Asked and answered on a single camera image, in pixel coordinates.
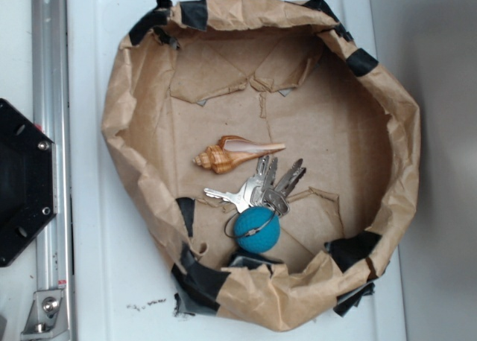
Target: black hexagonal part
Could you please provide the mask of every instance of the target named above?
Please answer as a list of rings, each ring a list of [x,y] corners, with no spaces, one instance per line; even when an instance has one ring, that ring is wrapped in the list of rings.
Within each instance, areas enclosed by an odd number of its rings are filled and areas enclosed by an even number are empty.
[[[55,216],[54,143],[0,99],[0,267]]]

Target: paper bag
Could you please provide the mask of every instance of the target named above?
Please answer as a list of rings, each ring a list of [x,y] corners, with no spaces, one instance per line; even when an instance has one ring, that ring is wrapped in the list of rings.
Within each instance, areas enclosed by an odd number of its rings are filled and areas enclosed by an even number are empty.
[[[177,285],[179,310],[286,331],[344,314],[383,274],[416,210],[419,108],[323,0],[157,0],[121,41],[102,131]],[[282,142],[306,175],[264,255],[224,234],[256,160],[216,175],[221,136]]]

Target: key ring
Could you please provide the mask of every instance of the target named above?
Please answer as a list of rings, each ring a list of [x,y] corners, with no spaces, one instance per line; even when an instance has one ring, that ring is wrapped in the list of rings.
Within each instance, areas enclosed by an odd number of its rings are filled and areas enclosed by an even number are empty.
[[[227,227],[229,226],[229,223],[232,222],[232,220],[234,220],[234,218],[237,219],[239,216],[240,216],[240,213],[236,212],[225,223],[224,233],[227,237],[232,238],[232,239],[240,239],[240,238],[245,238],[245,237],[250,237],[252,235],[256,235],[258,232],[260,232],[262,229],[264,229],[268,224],[270,224],[270,222],[272,220],[274,220],[275,216],[277,216],[277,211],[273,210],[273,214],[271,215],[271,217],[265,223],[263,223],[260,227],[252,228],[252,229],[246,231],[243,235],[230,235],[227,232]]]

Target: metal rail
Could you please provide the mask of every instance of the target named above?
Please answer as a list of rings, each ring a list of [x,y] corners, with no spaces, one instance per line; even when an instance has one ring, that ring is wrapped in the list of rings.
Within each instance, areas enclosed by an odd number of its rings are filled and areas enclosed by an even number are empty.
[[[41,303],[43,293],[61,290],[65,313],[50,335],[42,333],[41,322],[33,318],[35,337],[44,340],[76,340],[72,248],[72,219],[69,173],[69,98],[66,0],[32,0],[33,103],[34,123],[56,144],[57,216],[37,237],[37,293],[32,307]],[[22,340],[29,340],[31,325],[25,326]]]

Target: metal bracket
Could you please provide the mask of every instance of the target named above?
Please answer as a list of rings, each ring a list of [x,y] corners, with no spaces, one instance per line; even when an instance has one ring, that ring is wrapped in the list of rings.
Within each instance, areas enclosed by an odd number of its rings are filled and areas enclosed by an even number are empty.
[[[69,340],[68,315],[63,290],[37,291],[20,340],[50,340],[65,334]]]

